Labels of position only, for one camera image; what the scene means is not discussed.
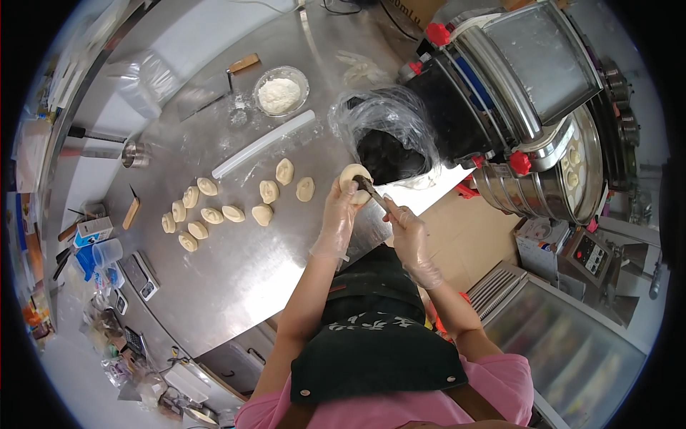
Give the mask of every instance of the white plastic rolling pin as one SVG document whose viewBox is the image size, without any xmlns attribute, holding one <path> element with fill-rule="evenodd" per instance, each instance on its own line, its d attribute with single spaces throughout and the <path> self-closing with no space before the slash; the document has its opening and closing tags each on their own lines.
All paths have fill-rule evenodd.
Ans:
<svg viewBox="0 0 686 429">
<path fill-rule="evenodd" d="M 247 148 L 243 149 L 236 155 L 227 159 L 219 167 L 212 170 L 212 177 L 216 179 L 221 179 L 222 177 L 226 176 L 231 170 L 241 165 L 246 159 L 250 158 L 252 155 L 255 155 L 273 141 L 281 138 L 289 132 L 297 130 L 301 126 L 307 124 L 310 121 L 313 121 L 314 119 L 316 119 L 314 112 L 307 111 L 305 113 L 301 113 L 300 115 L 286 122 L 282 126 L 279 126 L 274 130 L 271 130 L 261 138 L 257 139 L 254 143 L 251 143 Z"/>
</svg>

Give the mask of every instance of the scattered flour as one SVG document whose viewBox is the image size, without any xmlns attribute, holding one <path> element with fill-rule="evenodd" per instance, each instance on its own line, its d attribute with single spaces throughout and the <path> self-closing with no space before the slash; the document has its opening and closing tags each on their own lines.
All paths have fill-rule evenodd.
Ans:
<svg viewBox="0 0 686 429">
<path fill-rule="evenodd" d="M 283 113 L 300 98 L 300 87 L 290 79 L 278 78 L 265 82 L 257 95 L 265 111 Z"/>
</svg>

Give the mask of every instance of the apron strap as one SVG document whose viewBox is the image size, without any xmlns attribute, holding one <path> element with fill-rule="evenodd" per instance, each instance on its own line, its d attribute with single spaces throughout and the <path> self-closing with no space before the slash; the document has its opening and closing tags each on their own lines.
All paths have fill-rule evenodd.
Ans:
<svg viewBox="0 0 686 429">
<path fill-rule="evenodd" d="M 444 392 L 474 421 L 505 420 L 505 417 L 469 383 L 451 387 Z M 306 429 L 316 409 L 317 404 L 291 404 L 276 425 L 276 429 Z"/>
</svg>

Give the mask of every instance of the gloved hand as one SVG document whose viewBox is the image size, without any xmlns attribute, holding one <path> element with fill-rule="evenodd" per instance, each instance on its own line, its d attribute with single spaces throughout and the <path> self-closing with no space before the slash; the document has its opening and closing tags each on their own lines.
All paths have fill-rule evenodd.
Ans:
<svg viewBox="0 0 686 429">
<path fill-rule="evenodd" d="M 362 205 L 350 202 L 359 183 L 351 181 L 348 189 L 341 191 L 338 177 L 333 179 L 331 192 L 324 206 L 324 221 L 319 238 L 309 252 L 314 257 L 340 257 L 345 261 L 350 236 L 353 234 L 353 221 Z"/>
<path fill-rule="evenodd" d="M 403 268 L 420 287 L 427 290 L 437 288 L 443 282 L 443 274 L 429 257 L 426 224 L 409 207 L 398 207 L 388 197 L 384 200 L 390 213 L 383 217 L 383 221 L 391 222 L 393 226 L 393 245 Z"/>
</svg>

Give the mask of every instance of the pink shirt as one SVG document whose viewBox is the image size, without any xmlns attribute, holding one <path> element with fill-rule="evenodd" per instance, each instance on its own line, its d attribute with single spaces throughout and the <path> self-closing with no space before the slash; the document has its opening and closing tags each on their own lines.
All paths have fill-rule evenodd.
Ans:
<svg viewBox="0 0 686 429">
<path fill-rule="evenodd" d="M 534 404 L 529 362 L 520 355 L 486 356 L 475 363 L 460 355 L 469 384 L 508 421 L 526 426 Z M 291 377 L 280 392 L 249 401 L 236 415 L 236 429 L 273 429 L 291 404 Z M 431 421 L 441 426 L 472 423 L 441 391 L 398 392 L 325 402 L 317 407 L 308 428 L 393 429 L 409 421 Z"/>
</svg>

